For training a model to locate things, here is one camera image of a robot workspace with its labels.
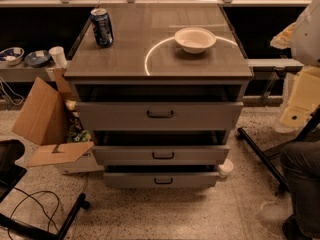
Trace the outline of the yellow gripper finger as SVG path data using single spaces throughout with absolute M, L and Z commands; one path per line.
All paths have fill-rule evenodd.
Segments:
M 320 105 L 320 68 L 304 66 L 293 78 L 293 87 L 279 121 L 288 128 L 302 127 Z

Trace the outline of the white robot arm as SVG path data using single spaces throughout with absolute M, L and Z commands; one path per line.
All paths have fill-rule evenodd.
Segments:
M 291 92 L 283 99 L 274 124 L 277 132 L 288 133 L 302 127 L 320 104 L 320 0 L 312 0 L 270 45 L 290 48 L 292 58 L 303 65 L 293 77 Z

